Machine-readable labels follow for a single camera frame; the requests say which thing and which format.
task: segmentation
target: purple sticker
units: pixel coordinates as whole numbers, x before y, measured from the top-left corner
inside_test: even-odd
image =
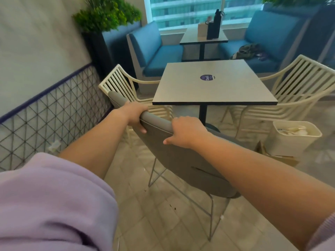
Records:
[[[211,81],[211,80],[215,79],[215,76],[213,76],[213,75],[202,75],[200,77],[200,79],[204,80],[204,81]]]

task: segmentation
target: table leg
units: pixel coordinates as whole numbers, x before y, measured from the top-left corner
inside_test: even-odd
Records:
[[[201,123],[207,128],[220,132],[220,130],[217,127],[213,126],[212,124],[206,123],[206,115],[207,115],[207,105],[200,105],[199,120],[201,121]]]
[[[200,44],[200,53],[199,53],[199,60],[203,61],[205,58],[205,43]]]

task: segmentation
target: square table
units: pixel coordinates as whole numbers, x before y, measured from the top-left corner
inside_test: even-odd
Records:
[[[187,28],[179,44],[180,45],[200,44],[199,60],[203,61],[205,57],[205,44],[223,43],[223,42],[228,42],[228,38],[226,37],[222,29],[220,29],[219,37],[217,39],[207,40],[206,37],[198,37],[198,27],[191,27]]]
[[[277,99],[244,60],[168,63],[153,105],[277,105]]]

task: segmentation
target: lavender shirt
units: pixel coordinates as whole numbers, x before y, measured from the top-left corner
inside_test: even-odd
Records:
[[[1,251],[111,251],[118,220],[113,190],[87,169],[46,153],[0,174]],[[335,214],[307,250],[335,249]]]

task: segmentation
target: geometric patterned wall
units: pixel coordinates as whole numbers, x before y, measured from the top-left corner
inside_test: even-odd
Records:
[[[2,118],[0,172],[22,167],[37,152],[49,152],[56,140],[61,151],[98,124],[111,108],[98,84],[95,68],[88,65]]]

